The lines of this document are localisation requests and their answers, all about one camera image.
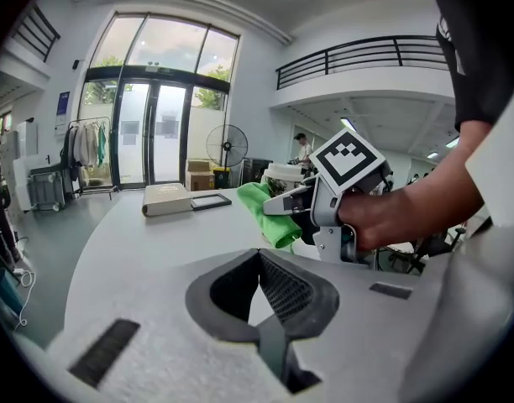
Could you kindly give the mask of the black standing fan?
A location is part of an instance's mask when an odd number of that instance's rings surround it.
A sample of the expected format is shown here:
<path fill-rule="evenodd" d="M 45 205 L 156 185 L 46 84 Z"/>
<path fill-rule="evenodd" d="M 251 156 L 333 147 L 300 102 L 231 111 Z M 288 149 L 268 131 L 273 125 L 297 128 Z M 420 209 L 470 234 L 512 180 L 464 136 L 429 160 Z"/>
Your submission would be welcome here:
<path fill-rule="evenodd" d="M 215 167 L 228 167 L 230 170 L 242 163 L 248 148 L 244 132 L 232 124 L 217 126 L 206 140 L 206 152 Z"/>

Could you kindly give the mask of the person's right hand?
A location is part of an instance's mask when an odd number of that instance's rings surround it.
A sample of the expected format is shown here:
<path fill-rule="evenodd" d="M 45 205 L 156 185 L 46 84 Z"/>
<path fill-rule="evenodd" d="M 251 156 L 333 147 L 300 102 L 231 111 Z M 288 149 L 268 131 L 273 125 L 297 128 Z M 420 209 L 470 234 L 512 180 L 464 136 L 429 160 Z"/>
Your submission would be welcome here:
<path fill-rule="evenodd" d="M 357 247 L 362 251 L 402 243 L 412 237 L 409 230 L 410 206 L 403 190 L 383 196 L 345 193 L 338 217 L 355 230 Z"/>

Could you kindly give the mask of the black picture frame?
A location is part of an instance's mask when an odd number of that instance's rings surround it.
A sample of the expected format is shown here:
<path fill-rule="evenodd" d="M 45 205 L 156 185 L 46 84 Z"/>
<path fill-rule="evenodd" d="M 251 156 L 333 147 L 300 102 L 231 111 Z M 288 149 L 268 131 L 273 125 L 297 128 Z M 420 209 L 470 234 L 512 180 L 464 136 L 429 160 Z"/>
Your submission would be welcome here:
<path fill-rule="evenodd" d="M 231 204 L 232 201 L 220 193 L 193 196 L 191 198 L 191 208 L 194 212 L 230 206 Z"/>

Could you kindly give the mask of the teal bin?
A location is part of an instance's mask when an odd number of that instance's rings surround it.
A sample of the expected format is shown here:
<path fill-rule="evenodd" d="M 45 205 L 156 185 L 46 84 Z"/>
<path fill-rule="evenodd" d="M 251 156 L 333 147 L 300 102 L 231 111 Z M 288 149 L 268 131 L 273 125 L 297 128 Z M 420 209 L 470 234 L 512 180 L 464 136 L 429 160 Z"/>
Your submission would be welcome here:
<path fill-rule="evenodd" d="M 16 280 L 4 268 L 0 268 L 0 308 L 11 327 L 20 326 L 24 299 L 16 287 Z"/>

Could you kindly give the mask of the person's black shirt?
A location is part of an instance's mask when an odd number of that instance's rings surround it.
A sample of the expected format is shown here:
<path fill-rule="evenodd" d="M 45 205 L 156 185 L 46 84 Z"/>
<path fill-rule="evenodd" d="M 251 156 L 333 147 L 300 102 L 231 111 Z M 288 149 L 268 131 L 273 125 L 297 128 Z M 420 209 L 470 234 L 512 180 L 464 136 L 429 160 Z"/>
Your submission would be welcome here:
<path fill-rule="evenodd" d="M 514 0 L 435 0 L 452 79 L 454 126 L 494 125 L 514 94 Z"/>

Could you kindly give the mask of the long black balcony railing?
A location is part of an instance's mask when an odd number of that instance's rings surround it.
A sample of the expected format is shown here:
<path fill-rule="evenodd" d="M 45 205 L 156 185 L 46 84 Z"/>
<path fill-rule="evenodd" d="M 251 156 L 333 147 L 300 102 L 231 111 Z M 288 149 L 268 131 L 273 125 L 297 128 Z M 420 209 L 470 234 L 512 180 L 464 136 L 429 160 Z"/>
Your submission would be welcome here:
<path fill-rule="evenodd" d="M 357 39 L 312 52 L 275 70 L 276 89 L 345 71 L 380 67 L 445 70 L 443 51 L 431 35 L 387 35 Z"/>

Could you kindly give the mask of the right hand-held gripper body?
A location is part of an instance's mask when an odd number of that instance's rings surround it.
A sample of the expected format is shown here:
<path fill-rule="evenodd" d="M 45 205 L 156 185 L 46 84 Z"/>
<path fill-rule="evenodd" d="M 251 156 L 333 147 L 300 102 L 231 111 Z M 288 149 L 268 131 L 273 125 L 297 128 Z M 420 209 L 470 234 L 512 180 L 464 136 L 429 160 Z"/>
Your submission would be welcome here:
<path fill-rule="evenodd" d="M 349 128 L 315 150 L 311 161 L 318 169 L 310 217 L 319 228 L 313 240 L 320 260 L 357 263 L 356 228 L 340 219 L 340 206 L 347 195 L 369 195 L 386 181 L 391 168 L 381 152 Z"/>

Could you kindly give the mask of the green cloth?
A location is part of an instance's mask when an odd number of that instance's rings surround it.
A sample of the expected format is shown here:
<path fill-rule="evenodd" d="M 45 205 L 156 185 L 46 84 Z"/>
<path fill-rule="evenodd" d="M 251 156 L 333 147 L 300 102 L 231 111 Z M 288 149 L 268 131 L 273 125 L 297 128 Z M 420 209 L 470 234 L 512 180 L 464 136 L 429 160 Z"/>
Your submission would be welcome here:
<path fill-rule="evenodd" d="M 264 214 L 264 203 L 271 199 L 268 186 L 265 183 L 250 182 L 237 189 L 237 196 L 272 248 L 288 249 L 293 254 L 293 244 L 302 236 L 302 229 L 290 216 Z"/>

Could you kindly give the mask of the short black balcony railing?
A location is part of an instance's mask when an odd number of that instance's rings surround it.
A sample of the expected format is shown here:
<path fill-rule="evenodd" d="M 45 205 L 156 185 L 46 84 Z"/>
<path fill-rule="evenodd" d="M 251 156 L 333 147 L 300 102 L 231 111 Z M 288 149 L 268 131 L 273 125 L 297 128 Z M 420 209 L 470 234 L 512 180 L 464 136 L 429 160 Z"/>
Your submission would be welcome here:
<path fill-rule="evenodd" d="M 48 60 L 60 34 L 36 3 L 20 15 L 12 38 L 43 62 Z"/>

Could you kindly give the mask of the blue wall poster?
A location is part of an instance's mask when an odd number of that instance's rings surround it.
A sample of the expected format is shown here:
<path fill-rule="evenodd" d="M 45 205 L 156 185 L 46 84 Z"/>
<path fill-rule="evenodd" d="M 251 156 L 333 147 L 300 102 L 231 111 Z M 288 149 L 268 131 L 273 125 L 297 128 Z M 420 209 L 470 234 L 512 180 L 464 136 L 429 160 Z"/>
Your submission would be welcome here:
<path fill-rule="evenodd" d="M 55 126 L 54 126 L 54 135 L 55 136 L 62 136 L 66 132 L 67 124 L 68 124 L 67 113 L 68 113 L 70 96 L 71 96 L 70 92 L 61 92 L 58 97 L 56 113 L 55 113 Z"/>

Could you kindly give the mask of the grey utility cart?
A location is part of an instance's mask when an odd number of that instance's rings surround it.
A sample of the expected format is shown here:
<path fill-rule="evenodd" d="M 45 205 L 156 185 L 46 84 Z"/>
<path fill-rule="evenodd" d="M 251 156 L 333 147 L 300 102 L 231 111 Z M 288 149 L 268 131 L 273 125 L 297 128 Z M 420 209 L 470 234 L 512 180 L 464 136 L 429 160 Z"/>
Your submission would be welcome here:
<path fill-rule="evenodd" d="M 64 173 L 60 164 L 33 168 L 27 187 L 32 210 L 60 212 L 66 207 Z"/>

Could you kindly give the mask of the tan book-shaped box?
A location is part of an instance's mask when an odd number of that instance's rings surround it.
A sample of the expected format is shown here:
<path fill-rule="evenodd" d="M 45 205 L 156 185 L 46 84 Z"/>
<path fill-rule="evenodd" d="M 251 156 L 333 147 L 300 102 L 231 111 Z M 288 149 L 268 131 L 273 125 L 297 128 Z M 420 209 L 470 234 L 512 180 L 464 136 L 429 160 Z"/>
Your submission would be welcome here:
<path fill-rule="evenodd" d="M 142 214 L 149 217 L 189 212 L 191 194 L 181 183 L 147 186 L 144 190 Z"/>

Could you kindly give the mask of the round white lidded cup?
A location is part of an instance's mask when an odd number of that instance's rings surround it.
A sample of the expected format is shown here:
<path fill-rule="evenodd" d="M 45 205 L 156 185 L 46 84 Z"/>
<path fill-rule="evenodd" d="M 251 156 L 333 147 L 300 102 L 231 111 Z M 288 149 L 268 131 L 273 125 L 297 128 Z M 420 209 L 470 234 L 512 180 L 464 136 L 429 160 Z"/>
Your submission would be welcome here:
<path fill-rule="evenodd" d="M 264 170 L 261 182 L 268 187 L 270 196 L 275 197 L 296 189 L 303 179 L 300 166 L 272 162 Z"/>

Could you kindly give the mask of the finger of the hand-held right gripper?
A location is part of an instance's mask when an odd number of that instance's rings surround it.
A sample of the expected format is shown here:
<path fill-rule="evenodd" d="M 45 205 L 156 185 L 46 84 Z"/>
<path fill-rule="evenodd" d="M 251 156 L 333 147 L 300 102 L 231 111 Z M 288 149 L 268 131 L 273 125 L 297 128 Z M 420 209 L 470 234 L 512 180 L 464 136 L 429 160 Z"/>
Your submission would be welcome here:
<path fill-rule="evenodd" d="M 312 208 L 314 187 L 300 185 L 296 189 L 275 196 L 263 203 L 266 216 L 292 216 L 309 212 Z"/>

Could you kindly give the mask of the glass entrance doors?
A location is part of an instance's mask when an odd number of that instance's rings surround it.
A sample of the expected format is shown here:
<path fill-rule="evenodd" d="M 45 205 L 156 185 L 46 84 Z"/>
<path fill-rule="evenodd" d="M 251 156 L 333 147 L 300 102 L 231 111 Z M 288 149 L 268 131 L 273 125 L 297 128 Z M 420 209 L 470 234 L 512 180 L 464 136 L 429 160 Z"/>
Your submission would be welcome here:
<path fill-rule="evenodd" d="M 95 136 L 81 186 L 141 188 L 185 177 L 226 120 L 239 39 L 211 24 L 116 13 L 85 74 L 77 122 Z"/>

